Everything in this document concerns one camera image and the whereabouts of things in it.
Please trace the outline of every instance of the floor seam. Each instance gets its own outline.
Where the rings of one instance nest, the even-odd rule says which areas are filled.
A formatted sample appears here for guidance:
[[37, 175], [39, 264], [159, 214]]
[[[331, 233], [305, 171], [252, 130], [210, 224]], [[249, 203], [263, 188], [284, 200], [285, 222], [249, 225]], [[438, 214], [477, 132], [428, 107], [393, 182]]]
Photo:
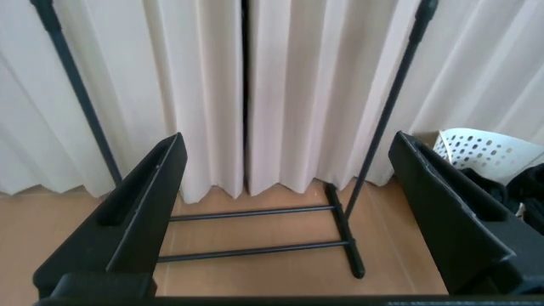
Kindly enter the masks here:
[[397, 246], [395, 245], [395, 243], [393, 241], [393, 237], [391, 236], [391, 232], [389, 231], [389, 227], [388, 227], [387, 223], [385, 222], [385, 220], [384, 220], [384, 218], [382, 216], [382, 212], [379, 209], [377, 209], [377, 207], [376, 207], [376, 203], [374, 201], [374, 196], [372, 195], [372, 192], [368, 188], [366, 188], [366, 186], [365, 186], [365, 192], [369, 196], [369, 198], [371, 200], [371, 203], [372, 203], [372, 206], [374, 207], [374, 210], [376, 211], [378, 217], [380, 218], [380, 221], [382, 222], [382, 226], [385, 228], [385, 232], [387, 233], [388, 238], [389, 238], [389, 243], [393, 247], [394, 254], [397, 257], [397, 259], [399, 260], [399, 262], [400, 262], [400, 266], [402, 267], [402, 270], [405, 273], [406, 279], [408, 280], [408, 283], [410, 284], [410, 288], [411, 288], [412, 292], [417, 293], [416, 286], [414, 285], [414, 282], [410, 277], [410, 273], [408, 273], [408, 269], [406, 269], [406, 265], [405, 265], [404, 260], [402, 260], [402, 257], [400, 256], [399, 249], [397, 248]]

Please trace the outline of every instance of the black metal bar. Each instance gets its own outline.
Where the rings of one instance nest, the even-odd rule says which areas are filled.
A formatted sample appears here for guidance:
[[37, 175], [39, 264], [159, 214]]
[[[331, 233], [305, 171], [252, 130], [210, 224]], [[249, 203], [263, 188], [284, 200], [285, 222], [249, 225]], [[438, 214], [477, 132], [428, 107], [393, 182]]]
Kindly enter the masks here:
[[408, 46], [406, 46], [405, 53], [402, 57], [402, 61], [400, 62], [399, 70], [397, 71], [397, 75], [395, 76], [393, 85], [391, 86], [391, 90], [389, 91], [388, 99], [385, 102], [385, 106], [383, 107], [382, 116], [380, 117], [380, 120], [377, 124], [376, 132], [374, 132], [374, 136], [372, 136], [371, 145], [368, 149], [368, 152], [366, 153], [365, 161], [360, 168], [359, 177], [357, 177], [354, 191], [349, 197], [348, 208], [346, 209], [346, 218], [349, 218], [351, 212], [354, 209], [354, 205], [357, 201], [357, 197], [359, 196], [360, 189], [365, 182], [366, 175], [368, 174], [368, 170], [371, 167], [377, 147], [380, 145], [380, 140], [382, 140], [385, 127], [388, 125], [389, 118], [391, 117], [391, 113], [393, 112], [394, 104], [399, 97], [400, 89], [402, 88], [402, 84], [405, 81], [406, 74], [410, 69], [411, 62], [414, 59], [414, 54], [416, 53], [417, 46], [422, 40], [423, 34], [427, 29], [428, 22], [433, 18], [434, 11], [436, 10], [437, 6], [438, 0], [422, 0], [419, 4], [419, 7], [417, 8], [416, 22], [414, 23], [414, 26], [411, 30], [410, 41], [408, 42]]
[[365, 266], [363, 261], [360, 258], [359, 250], [357, 250], [357, 244], [354, 237], [351, 235], [351, 230], [349, 230], [348, 220], [343, 214], [342, 204], [338, 200], [337, 189], [333, 184], [325, 185], [325, 194], [326, 198], [329, 201], [329, 204], [334, 207], [332, 214], [334, 215], [334, 220], [338, 227], [338, 232], [342, 241], [347, 241], [348, 244], [343, 248], [348, 256], [349, 267], [351, 268], [351, 273], [358, 279], [362, 279], [365, 276]]
[[209, 213], [202, 215], [189, 215], [189, 216], [173, 216], [170, 218], [170, 222], [175, 221], [194, 221], [194, 220], [208, 220], [216, 218], [235, 218], [235, 217], [249, 217], [249, 216], [263, 216], [278, 213], [303, 213], [303, 212], [318, 212], [323, 210], [330, 210], [333, 207], [328, 205], [315, 206], [315, 207], [296, 207], [296, 208], [279, 208], [260, 211], [246, 211], [246, 212], [223, 212], [223, 213]]
[[245, 250], [165, 256], [165, 257], [160, 257], [157, 262], [168, 263], [168, 262], [184, 261], [184, 260], [224, 258], [224, 257], [242, 256], [242, 255], [266, 254], [266, 253], [273, 253], [273, 252], [310, 250], [310, 249], [323, 248], [323, 247], [340, 247], [340, 246], [346, 246], [346, 245], [348, 245], [347, 241], [304, 243], [304, 244], [297, 244], [297, 245], [291, 245], [291, 246], [271, 246], [271, 247], [260, 247], [260, 248], [245, 249]]
[[57, 51], [57, 55], [62, 62], [62, 66], [65, 68], [66, 75], [70, 80], [71, 87], [74, 89], [74, 93], [77, 96], [79, 105], [82, 107], [83, 114], [87, 119], [88, 125], [91, 127], [93, 136], [96, 139], [96, 143], [99, 146], [100, 153], [104, 158], [105, 164], [110, 171], [111, 177], [116, 185], [119, 185], [122, 181], [121, 173], [115, 162], [113, 154], [111, 154], [110, 146], [105, 138], [104, 131], [100, 126], [99, 119], [96, 116], [91, 99], [88, 97], [87, 89], [83, 84], [82, 78], [77, 70], [74, 59], [71, 56], [70, 49], [66, 44], [64, 35], [62, 34], [62, 28], [60, 27], [59, 19], [54, 11], [52, 0], [31, 0], [31, 3], [36, 8], [36, 11], [43, 23], [43, 27], [49, 33], [54, 48]]

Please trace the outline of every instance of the perforated basket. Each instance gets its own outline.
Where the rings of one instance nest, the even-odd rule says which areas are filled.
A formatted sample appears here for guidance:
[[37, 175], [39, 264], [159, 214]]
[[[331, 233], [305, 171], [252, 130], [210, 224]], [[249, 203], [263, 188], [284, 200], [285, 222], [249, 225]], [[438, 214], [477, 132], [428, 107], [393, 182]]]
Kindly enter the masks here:
[[502, 184], [544, 162], [544, 146], [471, 128], [440, 131], [433, 150], [457, 169], [470, 167]]

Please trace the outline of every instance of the brown floor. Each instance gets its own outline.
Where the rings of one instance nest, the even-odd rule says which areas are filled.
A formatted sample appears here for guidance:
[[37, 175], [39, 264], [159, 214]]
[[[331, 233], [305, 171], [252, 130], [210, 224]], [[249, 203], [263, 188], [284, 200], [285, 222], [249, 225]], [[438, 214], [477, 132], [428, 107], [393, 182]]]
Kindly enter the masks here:
[[[326, 203], [322, 183], [303, 195], [276, 185], [233, 200], [212, 189], [195, 205], [176, 203], [173, 214], [228, 212]], [[339, 193], [347, 202], [353, 182]], [[94, 210], [98, 201], [74, 190], [56, 195], [32, 189], [0, 197], [0, 304], [37, 300], [33, 271]], [[341, 247], [265, 255], [159, 263], [157, 295], [298, 296], [360, 294], [446, 294], [445, 286], [393, 180], [366, 184], [350, 219], [366, 267], [363, 280], [350, 273]], [[303, 212], [250, 218], [190, 221], [170, 225], [161, 255], [334, 241], [331, 212]]]

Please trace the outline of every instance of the curtain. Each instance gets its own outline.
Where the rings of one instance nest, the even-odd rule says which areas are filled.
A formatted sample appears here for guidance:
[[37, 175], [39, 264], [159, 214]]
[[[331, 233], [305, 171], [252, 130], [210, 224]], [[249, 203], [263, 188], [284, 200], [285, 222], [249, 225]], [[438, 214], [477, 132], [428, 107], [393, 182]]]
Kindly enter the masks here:
[[[199, 201], [213, 185], [238, 196], [243, 180], [240, 1], [56, 0], [54, 5], [122, 175], [160, 139], [180, 131], [189, 156], [181, 184], [185, 201]], [[40, 143], [0, 149], [2, 167], [14, 173], [0, 175], [2, 186], [13, 184], [1, 191], [34, 184], [65, 191], [83, 184], [94, 196], [104, 194], [113, 188], [111, 178], [36, 11], [25, 1], [3, 6], [0, 50], [10, 56], [4, 64], [32, 80], [19, 80], [20, 91], [30, 98], [15, 89], [10, 93], [17, 99], [2, 97], [2, 107], [18, 113], [1, 115], [13, 122], [2, 121], [9, 131], [0, 140]], [[22, 99], [28, 99], [26, 109]], [[32, 115], [28, 109], [38, 106], [43, 109]], [[25, 122], [15, 122], [20, 117]], [[52, 123], [27, 124], [36, 117]], [[43, 128], [47, 123], [59, 131]], [[54, 151], [33, 150], [43, 145]], [[27, 160], [18, 160], [26, 154], [36, 155], [34, 164], [58, 182], [19, 171], [29, 167]]]
[[[418, 1], [251, 2], [249, 190], [358, 174]], [[544, 2], [442, 1], [367, 180], [393, 174], [394, 133], [453, 127], [544, 142]]]

